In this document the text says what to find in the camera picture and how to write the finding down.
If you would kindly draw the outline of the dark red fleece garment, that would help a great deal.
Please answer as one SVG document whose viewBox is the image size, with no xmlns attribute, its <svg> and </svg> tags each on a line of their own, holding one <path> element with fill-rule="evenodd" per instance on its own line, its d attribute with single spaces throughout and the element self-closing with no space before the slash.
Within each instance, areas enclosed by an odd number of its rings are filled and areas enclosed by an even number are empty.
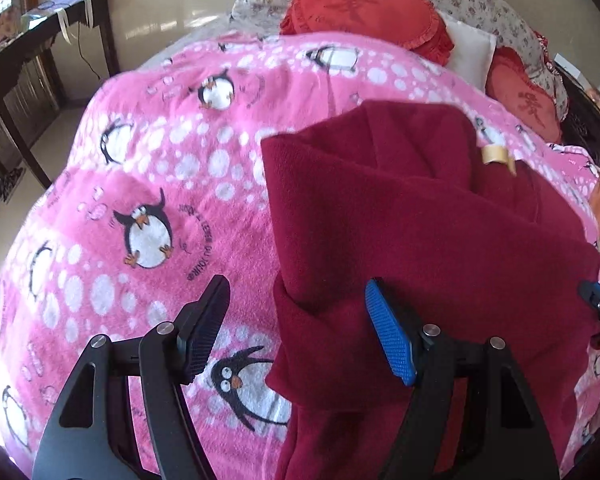
<svg viewBox="0 0 600 480">
<path fill-rule="evenodd" d="M 503 338 L 557 456 L 597 330 L 578 296 L 600 280 L 580 217 L 523 162 L 482 159 L 449 105 L 368 101 L 262 142 L 280 271 L 268 385 L 292 405 L 281 479 L 373 479 L 410 400 L 364 306 L 380 278 L 450 336 Z"/>
</svg>

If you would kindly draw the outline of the dark carved wooden headboard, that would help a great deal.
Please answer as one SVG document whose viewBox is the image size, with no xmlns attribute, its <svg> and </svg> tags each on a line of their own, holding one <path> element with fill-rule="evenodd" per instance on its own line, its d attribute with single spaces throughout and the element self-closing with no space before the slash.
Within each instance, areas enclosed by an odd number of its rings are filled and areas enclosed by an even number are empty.
<svg viewBox="0 0 600 480">
<path fill-rule="evenodd" d="M 588 151 L 600 167 L 600 109 L 565 70 L 558 67 L 568 96 L 568 114 L 562 122 L 562 140 Z"/>
</svg>

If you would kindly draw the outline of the small red heart cushion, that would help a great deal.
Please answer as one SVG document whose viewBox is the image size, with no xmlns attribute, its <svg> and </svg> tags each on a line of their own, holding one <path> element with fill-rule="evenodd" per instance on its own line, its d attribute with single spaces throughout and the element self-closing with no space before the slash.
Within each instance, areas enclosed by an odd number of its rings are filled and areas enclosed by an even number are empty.
<svg viewBox="0 0 600 480">
<path fill-rule="evenodd" d="M 499 47 L 495 50 L 486 77 L 486 94 L 500 102 L 546 143 L 562 140 L 553 99 L 529 78 L 514 49 Z"/>
</svg>

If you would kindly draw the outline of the pink penguin blanket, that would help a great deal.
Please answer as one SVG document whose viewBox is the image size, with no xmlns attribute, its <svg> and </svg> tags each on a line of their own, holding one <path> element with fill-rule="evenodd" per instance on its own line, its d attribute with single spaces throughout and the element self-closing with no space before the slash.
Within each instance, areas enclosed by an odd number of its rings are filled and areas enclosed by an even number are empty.
<svg viewBox="0 0 600 480">
<path fill-rule="evenodd" d="M 394 44 L 336 32 L 190 44 L 160 66 L 106 82 L 81 118 L 67 166 L 34 204 L 0 274 L 9 376 L 5 443 L 31 472 L 62 381 L 87 339 L 137 336 L 214 274 L 232 302 L 204 372 L 185 390 L 218 474 L 274 479 L 292 405 L 266 381 L 280 347 L 280 271 L 262 142 L 368 101 L 449 105 L 484 162 L 523 162 L 580 217 L 597 249 L 590 155 L 546 143 L 460 76 Z M 572 467 L 600 400 L 600 352 L 574 388 Z"/>
</svg>

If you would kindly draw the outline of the white square pillow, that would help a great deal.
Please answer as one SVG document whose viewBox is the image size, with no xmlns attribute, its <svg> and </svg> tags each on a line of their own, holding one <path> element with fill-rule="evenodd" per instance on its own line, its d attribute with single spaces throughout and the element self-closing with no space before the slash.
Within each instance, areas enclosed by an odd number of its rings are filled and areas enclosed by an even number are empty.
<svg viewBox="0 0 600 480">
<path fill-rule="evenodd" d="M 490 72 L 493 55 L 498 40 L 490 32 L 469 26 L 452 18 L 451 15 L 439 12 L 444 21 L 446 32 L 454 44 L 449 62 L 445 67 L 485 92 L 486 80 Z"/>
</svg>

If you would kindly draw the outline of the dark wooden side table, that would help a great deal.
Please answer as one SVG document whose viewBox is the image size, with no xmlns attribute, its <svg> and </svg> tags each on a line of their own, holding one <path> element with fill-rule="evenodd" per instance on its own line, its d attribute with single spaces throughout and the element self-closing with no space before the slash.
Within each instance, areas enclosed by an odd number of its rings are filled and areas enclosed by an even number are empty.
<svg viewBox="0 0 600 480">
<path fill-rule="evenodd" d="M 120 73 L 109 0 L 76 0 L 43 15 L 38 24 L 20 32 L 0 49 L 0 125 L 43 188 L 50 187 L 50 177 L 33 155 L 32 146 L 68 105 L 52 53 L 62 24 L 97 29 L 107 75 Z"/>
</svg>

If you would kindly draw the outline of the large red heart cushion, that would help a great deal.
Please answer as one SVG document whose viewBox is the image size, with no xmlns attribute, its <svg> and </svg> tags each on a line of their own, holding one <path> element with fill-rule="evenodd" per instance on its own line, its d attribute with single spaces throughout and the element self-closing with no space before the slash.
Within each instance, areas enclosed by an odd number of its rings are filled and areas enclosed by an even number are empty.
<svg viewBox="0 0 600 480">
<path fill-rule="evenodd" d="M 291 0 L 280 32 L 347 32 L 396 44 L 442 66 L 454 49 L 429 0 Z"/>
</svg>

